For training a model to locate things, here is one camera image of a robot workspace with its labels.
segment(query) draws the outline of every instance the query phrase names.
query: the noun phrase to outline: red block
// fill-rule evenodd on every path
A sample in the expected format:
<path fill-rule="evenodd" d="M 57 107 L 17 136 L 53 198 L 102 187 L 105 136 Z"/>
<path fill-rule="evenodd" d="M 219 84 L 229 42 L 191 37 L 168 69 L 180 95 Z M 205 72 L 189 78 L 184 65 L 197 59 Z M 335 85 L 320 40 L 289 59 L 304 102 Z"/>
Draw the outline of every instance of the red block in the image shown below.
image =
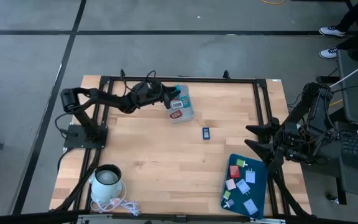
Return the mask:
<path fill-rule="evenodd" d="M 238 166 L 230 166 L 230 178 L 239 178 L 240 170 Z"/>

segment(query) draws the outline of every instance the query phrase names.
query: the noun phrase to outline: blue tray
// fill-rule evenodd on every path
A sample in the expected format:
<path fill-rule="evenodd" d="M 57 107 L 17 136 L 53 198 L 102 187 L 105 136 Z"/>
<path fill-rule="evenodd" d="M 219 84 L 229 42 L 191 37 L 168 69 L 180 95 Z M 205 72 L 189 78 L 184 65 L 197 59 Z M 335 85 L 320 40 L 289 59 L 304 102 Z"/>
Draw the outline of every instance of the blue tray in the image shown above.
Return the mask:
<path fill-rule="evenodd" d="M 223 209 L 232 212 L 240 213 L 241 215 L 245 215 L 247 217 L 262 219 L 264 217 L 265 194 L 266 194 L 266 183 L 267 183 L 267 170 L 263 162 L 256 161 L 254 159 L 249 159 L 244 156 L 239 156 L 237 154 L 231 154 L 229 157 L 229 161 L 227 163 L 226 175 L 223 182 L 223 191 L 221 196 L 223 197 L 224 191 L 227 190 L 226 181 L 230 179 L 229 166 L 235 166 L 236 161 L 238 159 L 245 161 L 248 164 L 248 166 L 244 168 L 239 167 L 240 178 L 237 178 L 235 180 L 235 183 L 237 183 L 241 179 L 245 180 L 246 170 L 248 169 L 252 169 L 252 171 L 255 171 L 255 183 L 254 184 L 247 183 L 248 186 L 250 187 L 249 194 L 242 194 L 241 191 L 238 189 L 238 187 L 230 190 L 231 194 L 229 200 L 233 199 L 234 205 L 231 206 L 230 208 L 223 208 L 226 200 L 222 199 L 221 207 Z M 245 201 L 247 201 L 250 198 L 252 199 L 252 201 L 254 201 L 255 206 L 258 208 L 258 212 L 253 214 L 252 216 L 248 214 L 248 211 L 246 210 L 243 204 Z"/>

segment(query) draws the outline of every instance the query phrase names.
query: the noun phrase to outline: small blue object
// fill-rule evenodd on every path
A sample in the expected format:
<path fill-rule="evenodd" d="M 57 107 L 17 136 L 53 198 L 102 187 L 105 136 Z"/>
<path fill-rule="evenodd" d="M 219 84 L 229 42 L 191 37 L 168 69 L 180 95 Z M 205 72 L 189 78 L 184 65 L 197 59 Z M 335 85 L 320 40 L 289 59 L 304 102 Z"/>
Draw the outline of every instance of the small blue object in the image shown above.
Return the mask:
<path fill-rule="evenodd" d="M 211 135 L 209 134 L 209 128 L 203 128 L 203 139 L 207 140 L 210 138 L 211 138 Z"/>
<path fill-rule="evenodd" d="M 177 89 L 178 91 L 180 91 L 180 85 L 177 85 L 177 86 L 176 86 L 176 89 Z M 177 96 L 175 96 L 174 100 L 180 100 L 180 93 L 177 94 Z"/>
<path fill-rule="evenodd" d="M 190 106 L 190 101 L 187 98 L 187 96 L 183 96 L 180 98 L 181 102 L 183 103 L 183 107 L 186 108 L 188 106 Z"/>
<path fill-rule="evenodd" d="M 248 199 L 246 202 L 243 203 L 246 207 L 248 214 L 252 216 L 255 214 L 255 212 L 258 212 L 258 208 L 256 207 L 254 201 L 252 201 L 252 198 Z"/>

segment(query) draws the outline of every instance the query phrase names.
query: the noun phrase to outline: black pants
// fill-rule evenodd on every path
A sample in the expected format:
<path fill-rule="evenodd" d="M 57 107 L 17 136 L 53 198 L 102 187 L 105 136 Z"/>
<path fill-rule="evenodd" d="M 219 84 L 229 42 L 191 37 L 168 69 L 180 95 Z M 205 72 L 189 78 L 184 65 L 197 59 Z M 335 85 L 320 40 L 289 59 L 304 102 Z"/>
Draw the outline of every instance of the black pants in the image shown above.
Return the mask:
<path fill-rule="evenodd" d="M 346 15 L 343 17 L 341 23 L 338 24 L 336 26 L 336 28 L 341 32 L 346 32 L 356 20 L 358 20 L 358 3 L 351 10 L 349 10 L 349 12 L 346 13 Z M 358 33 L 355 36 L 340 43 L 336 47 L 338 49 L 343 49 L 343 50 L 357 48 L 358 47 Z"/>

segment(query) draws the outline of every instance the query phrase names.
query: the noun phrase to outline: white cable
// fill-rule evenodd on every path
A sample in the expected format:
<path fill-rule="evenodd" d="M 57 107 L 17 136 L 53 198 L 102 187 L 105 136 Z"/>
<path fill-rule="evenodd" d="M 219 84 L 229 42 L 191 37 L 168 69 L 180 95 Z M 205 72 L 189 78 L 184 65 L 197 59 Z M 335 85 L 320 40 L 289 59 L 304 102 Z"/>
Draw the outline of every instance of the white cable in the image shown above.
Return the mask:
<path fill-rule="evenodd" d="M 355 74 L 356 72 L 358 72 L 358 69 L 356 69 L 356 70 L 354 70 L 352 73 L 346 75 L 345 77 L 343 77 L 343 78 L 342 78 L 341 80 L 339 80 L 338 82 L 332 84 L 332 85 L 330 86 L 330 88 L 332 88 L 332 87 L 336 86 L 337 84 L 341 83 L 343 80 L 349 78 L 351 75 Z"/>
<path fill-rule="evenodd" d="M 125 183 L 121 181 L 125 188 L 125 193 L 122 198 L 112 198 L 110 199 L 110 202 L 100 204 L 99 201 L 91 201 L 91 209 L 94 211 L 98 211 L 100 213 L 102 212 L 111 212 L 118 206 L 122 206 L 126 208 L 129 212 L 131 212 L 134 216 L 138 216 L 140 214 L 139 205 L 135 202 L 128 202 L 127 200 L 124 200 L 125 196 L 127 195 L 127 187 L 125 186 Z"/>

